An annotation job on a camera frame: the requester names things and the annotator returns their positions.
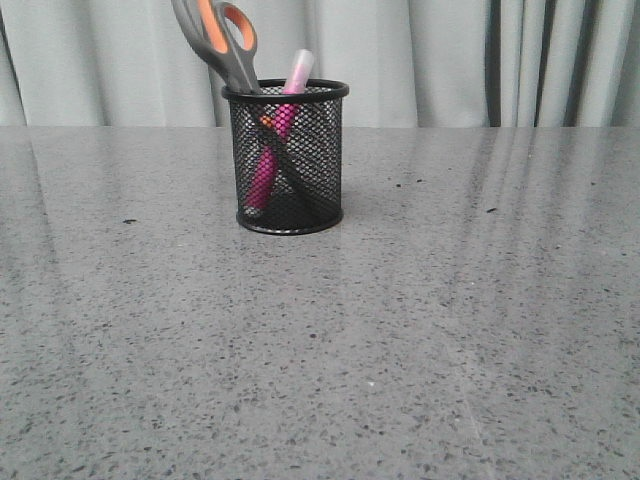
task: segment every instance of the mesh cup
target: mesh cup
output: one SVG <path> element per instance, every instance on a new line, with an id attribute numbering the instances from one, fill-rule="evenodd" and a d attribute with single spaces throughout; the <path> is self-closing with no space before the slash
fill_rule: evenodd
<path id="1" fill-rule="evenodd" d="M 283 95 L 284 80 L 261 80 L 262 95 L 227 87 L 238 198 L 237 220 L 250 230 L 300 235 L 342 219 L 341 82 L 309 80 Z"/>

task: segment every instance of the orange scissor handle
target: orange scissor handle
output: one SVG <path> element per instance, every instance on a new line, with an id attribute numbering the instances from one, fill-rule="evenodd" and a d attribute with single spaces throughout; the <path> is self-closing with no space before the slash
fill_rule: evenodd
<path id="1" fill-rule="evenodd" d="M 204 28 L 209 36 L 209 41 L 217 52 L 227 53 L 229 51 L 228 37 L 222 31 L 220 25 L 220 22 L 224 22 L 227 18 L 240 30 L 244 40 L 243 48 L 252 50 L 255 47 L 256 35 L 253 26 L 238 7 L 230 3 L 225 4 L 222 10 L 224 18 L 217 17 L 216 12 L 211 7 L 210 0 L 198 0 L 198 9 L 200 10 Z"/>

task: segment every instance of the highlighter cap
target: highlighter cap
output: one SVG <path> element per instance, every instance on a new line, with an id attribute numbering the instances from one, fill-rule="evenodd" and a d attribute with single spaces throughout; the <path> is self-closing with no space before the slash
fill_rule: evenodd
<path id="1" fill-rule="evenodd" d="M 291 73 L 287 77 L 287 81 L 284 84 L 283 93 L 303 93 L 309 75 L 311 74 L 311 67 L 313 67 L 313 53 L 309 50 L 298 50 L 293 59 L 293 65 L 291 66 Z"/>

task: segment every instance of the pink marker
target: pink marker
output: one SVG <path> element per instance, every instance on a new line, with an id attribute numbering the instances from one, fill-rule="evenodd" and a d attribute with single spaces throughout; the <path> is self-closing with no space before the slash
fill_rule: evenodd
<path id="1" fill-rule="evenodd" d="M 303 93 L 311 67 L 313 66 L 313 54 L 309 50 L 298 50 L 293 60 L 291 73 L 284 84 L 282 93 L 295 94 Z M 269 127 L 275 127 L 276 132 L 283 140 L 286 140 L 291 131 L 293 120 L 300 109 L 300 105 L 282 104 L 276 110 L 275 121 L 262 119 L 269 123 Z M 273 183 L 278 174 L 277 158 L 271 147 L 265 146 L 258 160 L 258 166 L 251 182 L 251 187 L 247 192 L 244 202 L 244 213 L 249 217 L 259 217 L 267 205 L 273 189 Z"/>

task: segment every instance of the pen holder rim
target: pen holder rim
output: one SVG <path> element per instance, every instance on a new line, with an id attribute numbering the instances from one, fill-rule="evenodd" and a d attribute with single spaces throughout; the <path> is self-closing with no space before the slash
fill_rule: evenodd
<path id="1" fill-rule="evenodd" d="M 260 87 L 282 87 L 284 86 L 285 81 L 286 80 L 284 78 L 269 78 L 260 80 L 258 83 L 260 84 Z M 234 92 L 225 85 L 224 87 L 222 87 L 221 94 L 223 98 L 232 102 L 253 103 L 261 105 L 325 102 L 328 100 L 335 100 L 337 98 L 346 97 L 349 94 L 349 85 L 336 80 L 312 78 L 307 81 L 307 87 L 326 88 L 327 90 L 322 92 L 265 95 Z"/>

